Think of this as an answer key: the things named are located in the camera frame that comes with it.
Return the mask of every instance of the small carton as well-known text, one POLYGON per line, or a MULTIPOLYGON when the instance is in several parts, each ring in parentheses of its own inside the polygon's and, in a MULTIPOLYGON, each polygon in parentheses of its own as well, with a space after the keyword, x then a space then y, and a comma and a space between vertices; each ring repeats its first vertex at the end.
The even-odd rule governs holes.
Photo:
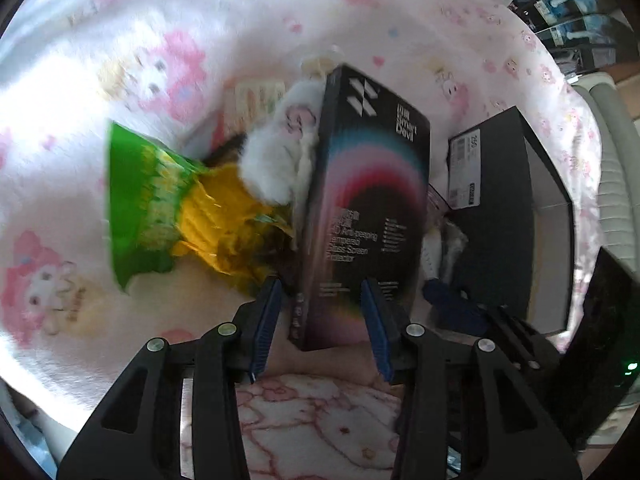
POLYGON ((556 168, 517 108, 449 141, 449 218, 468 237, 451 286, 505 305, 540 333, 568 323, 574 208, 556 168))
POLYGON ((328 77, 290 338, 305 350, 367 340, 360 285, 409 308, 425 225, 430 127, 347 65, 328 77))

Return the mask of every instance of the pink blanket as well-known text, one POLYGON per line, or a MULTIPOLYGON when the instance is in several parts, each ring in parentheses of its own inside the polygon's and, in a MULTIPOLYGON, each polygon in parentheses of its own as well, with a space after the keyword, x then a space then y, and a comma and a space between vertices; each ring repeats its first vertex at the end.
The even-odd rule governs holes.
MULTIPOLYGON (((210 130, 194 137, 194 127, 221 108, 229 81, 290 82, 314 56, 349 62, 429 118, 431 182, 441 192, 447 139, 518 106, 574 200, 575 327, 599 247, 600 136, 507 8, 489 0, 26 0, 0 40, 3 379, 78 430, 147 339, 200 336, 231 319, 245 298, 194 260, 141 276, 128 294, 117 289, 105 225, 108 120, 177 150, 205 149, 210 130)), ((388 399, 367 402, 378 413, 388 399)), ((326 423, 339 430, 330 410, 350 406, 329 402, 326 423)), ((371 445, 386 450, 383 440, 371 445)), ((361 446, 379 456, 374 447, 361 446)), ((254 479, 325 478, 321 469, 259 471, 254 479)))

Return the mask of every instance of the black box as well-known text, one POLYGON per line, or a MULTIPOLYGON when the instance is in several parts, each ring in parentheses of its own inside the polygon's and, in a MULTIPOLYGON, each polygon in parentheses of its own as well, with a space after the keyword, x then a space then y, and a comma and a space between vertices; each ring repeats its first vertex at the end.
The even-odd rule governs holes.
POLYGON ((305 350, 368 339, 360 284, 407 308, 425 224, 430 127, 356 69, 328 77, 290 338, 305 350))
POLYGON ((449 218, 469 242, 452 287, 506 305, 540 333, 563 332, 574 282, 574 208, 517 108, 449 141, 449 218))

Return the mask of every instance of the gray cushion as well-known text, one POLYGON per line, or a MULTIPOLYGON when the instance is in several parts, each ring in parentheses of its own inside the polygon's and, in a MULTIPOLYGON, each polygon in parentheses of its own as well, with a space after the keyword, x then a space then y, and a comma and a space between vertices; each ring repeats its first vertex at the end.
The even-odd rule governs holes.
POLYGON ((640 137, 616 89, 598 84, 590 92, 575 87, 598 123, 602 138, 602 177, 598 188, 603 245, 638 270, 640 233, 640 137))

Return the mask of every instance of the white label sticker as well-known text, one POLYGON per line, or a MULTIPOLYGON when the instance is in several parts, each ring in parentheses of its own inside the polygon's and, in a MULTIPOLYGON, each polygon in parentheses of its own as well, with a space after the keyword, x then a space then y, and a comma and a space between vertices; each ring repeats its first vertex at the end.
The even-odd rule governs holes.
POLYGON ((480 205, 480 130, 450 143, 448 202, 452 209, 480 205))

